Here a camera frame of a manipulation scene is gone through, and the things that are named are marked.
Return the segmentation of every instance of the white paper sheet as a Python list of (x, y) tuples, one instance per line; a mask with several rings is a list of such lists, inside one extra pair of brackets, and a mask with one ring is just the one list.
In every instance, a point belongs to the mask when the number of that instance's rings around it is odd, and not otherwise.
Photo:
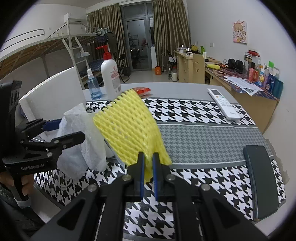
[(253, 96), (258, 91), (264, 91), (257, 85), (254, 85), (253, 83), (248, 83), (246, 80), (242, 78), (231, 77), (231, 76), (224, 76), (224, 77), (226, 78), (225, 81), (240, 87), (241, 89), (246, 91), (250, 96)]

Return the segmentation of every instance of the bed ladder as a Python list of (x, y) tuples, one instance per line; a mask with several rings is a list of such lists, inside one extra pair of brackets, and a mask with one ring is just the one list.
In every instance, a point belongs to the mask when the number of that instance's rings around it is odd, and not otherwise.
[[(67, 31), (68, 31), (69, 45), (66, 43), (64, 38), (62, 39), (62, 41), (63, 41), (63, 44), (65, 45), (66, 49), (68, 50), (68, 53), (69, 53), (70, 58), (72, 60), (73, 66), (76, 68), (76, 72), (77, 72), (77, 75), (78, 75), (78, 78), (80, 81), (81, 88), (84, 90), (85, 89), (84, 85), (87, 83), (87, 80), (84, 82), (82, 81), (80, 74), (79, 74), (77, 64), (85, 62), (87, 69), (89, 69), (89, 63), (87, 62), (87, 58), (86, 58), (87, 56), (89, 56), (89, 52), (84, 51), (84, 49), (83, 49), (82, 45), (80, 44), (77, 37), (75, 37), (75, 41), (78, 44), (78, 47), (73, 48), (72, 36), (70, 34), (70, 27), (68, 24), (68, 20), (67, 20)], [(76, 58), (84, 58), (83, 60), (77, 62), (75, 55), (74, 55), (74, 51), (73, 51), (74, 49), (80, 49), (80, 52), (78, 54), (76, 54)]]

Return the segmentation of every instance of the blue transparent bottle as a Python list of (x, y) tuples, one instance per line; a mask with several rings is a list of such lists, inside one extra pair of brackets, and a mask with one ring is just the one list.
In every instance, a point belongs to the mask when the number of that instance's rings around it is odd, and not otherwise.
[(96, 100), (101, 98), (102, 92), (96, 77), (94, 77), (91, 69), (87, 70), (87, 76), (89, 80), (87, 81), (87, 86), (89, 87), (89, 92), (91, 94), (91, 99)]

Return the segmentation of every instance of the cartoon girl picture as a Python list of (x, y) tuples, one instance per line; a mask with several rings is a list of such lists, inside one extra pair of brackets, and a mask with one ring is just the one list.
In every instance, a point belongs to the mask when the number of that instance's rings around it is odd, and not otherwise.
[(247, 44), (247, 23), (238, 20), (232, 26), (233, 29), (233, 42)]

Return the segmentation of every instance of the glass door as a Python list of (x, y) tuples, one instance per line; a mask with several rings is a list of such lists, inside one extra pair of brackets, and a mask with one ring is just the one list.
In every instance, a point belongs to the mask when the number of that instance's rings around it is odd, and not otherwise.
[(150, 70), (152, 3), (128, 4), (121, 7), (127, 57), (132, 71)]

